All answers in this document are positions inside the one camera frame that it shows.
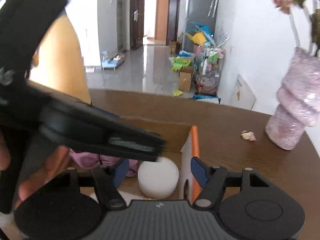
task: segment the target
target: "round black pad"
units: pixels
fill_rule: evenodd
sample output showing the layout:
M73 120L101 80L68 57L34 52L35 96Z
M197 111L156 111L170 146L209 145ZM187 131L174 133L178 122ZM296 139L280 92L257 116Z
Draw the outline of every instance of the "round black pad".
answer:
M286 193L257 187L225 199L218 217L232 235L247 240L295 239L305 215Z
M15 211L19 230L36 240L71 240L88 234L99 222L101 208L80 193L35 193Z

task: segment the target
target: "wooden table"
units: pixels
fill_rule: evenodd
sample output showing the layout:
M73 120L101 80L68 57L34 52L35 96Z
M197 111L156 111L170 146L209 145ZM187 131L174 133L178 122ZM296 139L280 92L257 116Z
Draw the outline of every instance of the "wooden table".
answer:
M91 90L93 105L121 116L140 116L197 125L201 159L241 172L251 167L296 199L304 208L302 240L319 240L320 160L308 135L292 151L273 144L265 135L269 115L190 99L134 92ZM241 139L243 130L258 139Z

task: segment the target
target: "white poster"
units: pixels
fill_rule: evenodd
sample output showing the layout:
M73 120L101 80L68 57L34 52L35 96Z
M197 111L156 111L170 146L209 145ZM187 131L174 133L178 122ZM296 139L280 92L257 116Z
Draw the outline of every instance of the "white poster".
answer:
M247 82L238 74L229 105L251 110L256 100Z

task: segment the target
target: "human hand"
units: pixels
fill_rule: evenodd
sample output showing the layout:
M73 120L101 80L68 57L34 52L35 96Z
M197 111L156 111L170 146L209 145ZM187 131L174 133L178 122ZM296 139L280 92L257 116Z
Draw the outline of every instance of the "human hand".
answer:
M41 188L47 181L53 179L53 177L61 172L64 168L61 167L61 161L64 160L69 153L69 148L59 146L55 151L47 158L42 167L30 177L22 182L18 186L19 200L15 203L15 207L18 207L29 196ZM11 155L4 141L4 137L0 131L0 170L5 171L11 161Z

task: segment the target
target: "door handle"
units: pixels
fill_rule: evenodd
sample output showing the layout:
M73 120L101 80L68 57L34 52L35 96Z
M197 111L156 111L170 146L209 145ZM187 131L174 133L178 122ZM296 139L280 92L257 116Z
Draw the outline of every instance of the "door handle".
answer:
M135 22L138 21L138 10L134 11L133 20L134 20Z

